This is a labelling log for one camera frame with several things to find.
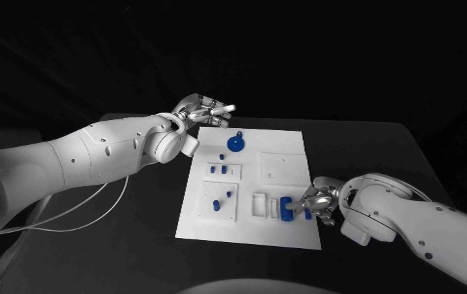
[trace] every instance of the blue object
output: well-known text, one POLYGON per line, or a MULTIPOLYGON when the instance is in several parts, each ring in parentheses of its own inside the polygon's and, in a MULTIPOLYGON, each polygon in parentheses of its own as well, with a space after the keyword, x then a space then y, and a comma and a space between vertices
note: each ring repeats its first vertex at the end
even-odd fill
POLYGON ((245 141, 242 139, 241 132, 238 132, 237 136, 229 138, 229 141, 226 142, 226 148, 231 151, 238 152, 244 149, 244 147, 245 147, 245 141))
POLYGON ((280 219, 284 222, 294 221, 294 211, 287 210, 287 208, 286 208, 286 204, 291 203, 291 202, 293 202, 293 199, 288 196, 284 196, 283 198, 280 198, 280 219))
POLYGON ((215 200, 215 201, 212 202, 212 204, 213 204, 213 210, 218 211, 218 210, 221 209, 219 201, 215 200))
POLYGON ((307 220, 311 220, 311 212, 310 212, 310 210, 307 208, 304 209, 304 218, 307 220))

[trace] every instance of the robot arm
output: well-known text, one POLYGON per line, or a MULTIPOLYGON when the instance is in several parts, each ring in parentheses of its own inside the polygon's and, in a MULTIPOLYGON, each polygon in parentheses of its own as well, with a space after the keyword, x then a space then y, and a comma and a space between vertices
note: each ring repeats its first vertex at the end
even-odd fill
POLYGON ((467 214, 431 202, 409 184, 381 174, 346 183, 319 177, 313 183, 288 209, 309 208, 335 225, 332 212, 339 205, 346 217, 340 231, 353 241, 392 242, 399 233, 417 256, 467 284, 467 214), (412 200, 414 192, 425 201, 412 200))
POLYGON ((234 110, 192 94, 170 113, 97 122, 53 141, 0 150, 0 228, 41 198, 117 181, 179 152, 192 157, 199 142, 188 129, 196 122, 228 127, 234 110))

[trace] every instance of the dark curtain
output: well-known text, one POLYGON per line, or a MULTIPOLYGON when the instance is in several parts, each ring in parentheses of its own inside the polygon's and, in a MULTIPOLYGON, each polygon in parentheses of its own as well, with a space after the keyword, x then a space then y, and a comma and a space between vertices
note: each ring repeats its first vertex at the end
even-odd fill
POLYGON ((2 0, 3 125, 58 138, 198 92, 238 116, 402 123, 466 111, 464 0, 2 0))

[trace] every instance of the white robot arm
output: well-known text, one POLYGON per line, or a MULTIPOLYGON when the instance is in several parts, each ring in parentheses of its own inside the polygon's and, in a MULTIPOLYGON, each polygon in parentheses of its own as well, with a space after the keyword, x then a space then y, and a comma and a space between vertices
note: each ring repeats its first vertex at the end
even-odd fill
POLYGON ((399 233, 417 256, 467 284, 467 214, 376 173, 346 183, 317 177, 301 200, 287 208, 296 212, 309 208, 326 225, 335 225, 337 205, 346 217, 340 231, 355 242, 368 245, 371 238, 392 242, 399 233), (412 200, 414 193, 422 201, 412 200))
POLYGON ((56 140, 0 150, 0 228, 46 196, 117 181, 179 152, 192 157, 199 142, 188 129, 196 122, 228 127, 234 110, 192 94, 170 113, 97 122, 56 140))

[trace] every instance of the table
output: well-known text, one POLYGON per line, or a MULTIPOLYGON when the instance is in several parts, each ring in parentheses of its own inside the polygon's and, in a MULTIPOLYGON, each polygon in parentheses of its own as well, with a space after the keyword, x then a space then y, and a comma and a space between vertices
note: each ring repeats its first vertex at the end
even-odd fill
MULTIPOLYGON (((144 116, 107 115, 102 119, 144 116)), ((311 178, 342 180, 384 173, 453 205, 407 128, 397 123, 234 118, 231 127, 303 132, 311 178)), ((190 130, 198 135, 198 127, 190 130)), ((322 251, 176 239, 190 171, 180 154, 130 176, 114 211, 69 233, 29 231, 22 252, 2 282, 2 293, 175 293, 228 278, 268 278, 339 293, 463 293, 466 286, 425 263, 401 237, 360 247, 337 226, 319 224, 322 251)), ((92 221, 113 205, 124 180, 48 227, 68 229, 92 221)), ((43 218, 79 203, 100 186, 53 195, 43 218)))

